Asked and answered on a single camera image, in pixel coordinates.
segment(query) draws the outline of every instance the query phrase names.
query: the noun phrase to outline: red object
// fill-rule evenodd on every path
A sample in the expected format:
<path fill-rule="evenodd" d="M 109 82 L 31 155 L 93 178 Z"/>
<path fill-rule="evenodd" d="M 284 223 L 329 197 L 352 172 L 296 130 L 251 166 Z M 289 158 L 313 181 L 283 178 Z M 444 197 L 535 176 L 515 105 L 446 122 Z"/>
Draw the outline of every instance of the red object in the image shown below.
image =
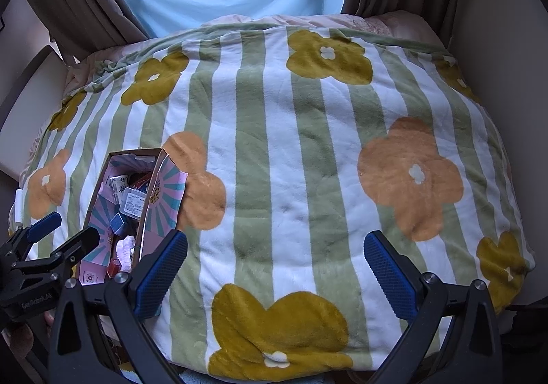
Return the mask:
<path fill-rule="evenodd" d="M 110 264 L 106 269 L 106 274 L 112 279 L 114 275 L 120 271 L 120 268 L 122 268 L 120 261 L 118 259 L 111 259 Z"/>

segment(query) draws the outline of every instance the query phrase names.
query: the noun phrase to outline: white wall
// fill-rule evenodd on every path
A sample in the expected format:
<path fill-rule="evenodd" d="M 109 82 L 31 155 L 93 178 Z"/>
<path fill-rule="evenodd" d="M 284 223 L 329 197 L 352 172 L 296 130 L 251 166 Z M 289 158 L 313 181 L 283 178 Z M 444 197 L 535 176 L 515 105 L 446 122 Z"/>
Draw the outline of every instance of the white wall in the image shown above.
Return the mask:
<path fill-rule="evenodd" d="M 451 52 L 497 125 L 536 254 L 516 302 L 548 295 L 548 13 L 540 0 L 469 0 Z"/>
<path fill-rule="evenodd" d="M 27 0 L 11 0 L 2 19 L 5 28 L 0 32 L 0 103 L 27 64 L 49 44 L 49 32 Z"/>

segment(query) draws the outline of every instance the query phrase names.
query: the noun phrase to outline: blue textured pad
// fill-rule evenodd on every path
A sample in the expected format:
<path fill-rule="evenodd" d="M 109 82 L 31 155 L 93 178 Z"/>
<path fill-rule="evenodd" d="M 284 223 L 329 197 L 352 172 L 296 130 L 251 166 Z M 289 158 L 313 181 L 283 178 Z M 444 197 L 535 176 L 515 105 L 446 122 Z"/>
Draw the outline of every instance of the blue textured pad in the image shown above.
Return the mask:
<path fill-rule="evenodd" d="M 38 220 L 27 231 L 27 241 L 37 243 L 61 226 L 59 213 L 50 213 Z"/>
<path fill-rule="evenodd" d="M 180 231 L 158 256 L 139 288 L 135 290 L 135 316 L 138 320 L 152 318 L 164 299 L 186 258 L 188 243 Z"/>
<path fill-rule="evenodd" d="M 363 253 L 396 316 L 414 320 L 418 312 L 415 290 L 375 234 L 365 237 Z"/>

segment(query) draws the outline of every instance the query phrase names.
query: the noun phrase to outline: blanket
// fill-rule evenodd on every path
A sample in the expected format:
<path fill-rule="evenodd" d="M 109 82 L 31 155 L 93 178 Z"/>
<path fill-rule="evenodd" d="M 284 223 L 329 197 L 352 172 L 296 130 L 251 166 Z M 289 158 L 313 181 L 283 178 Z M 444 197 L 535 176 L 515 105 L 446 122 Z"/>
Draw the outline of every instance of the blanket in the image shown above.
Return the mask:
<path fill-rule="evenodd" d="M 363 255 L 483 279 L 500 311 L 534 260 L 500 136 L 447 51 L 345 28 L 212 25 L 97 65 L 24 175 L 24 224 L 77 233 L 108 153 L 188 173 L 188 256 L 147 322 L 174 363 L 232 380 L 378 368 L 406 328 Z M 443 321 L 430 351 L 447 332 Z"/>

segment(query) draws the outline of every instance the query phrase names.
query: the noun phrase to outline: blue gripper pad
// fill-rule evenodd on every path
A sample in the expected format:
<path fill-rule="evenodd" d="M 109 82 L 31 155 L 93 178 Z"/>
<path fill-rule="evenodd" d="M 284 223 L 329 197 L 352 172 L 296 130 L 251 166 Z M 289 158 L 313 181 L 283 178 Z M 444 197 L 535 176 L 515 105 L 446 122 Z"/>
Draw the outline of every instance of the blue gripper pad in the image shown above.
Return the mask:
<path fill-rule="evenodd" d="M 380 231 L 365 237 L 363 253 L 396 316 L 411 323 L 423 298 L 419 271 Z"/>
<path fill-rule="evenodd" d="M 186 236 L 180 231 L 171 230 L 154 253 L 144 256 L 134 268 L 129 294 L 138 320 L 157 315 L 158 307 L 183 264 L 187 250 Z"/>
<path fill-rule="evenodd" d="M 27 241 L 37 243 L 60 226 L 61 216 L 59 213 L 49 213 L 46 217 L 41 218 L 38 222 L 28 227 Z"/>

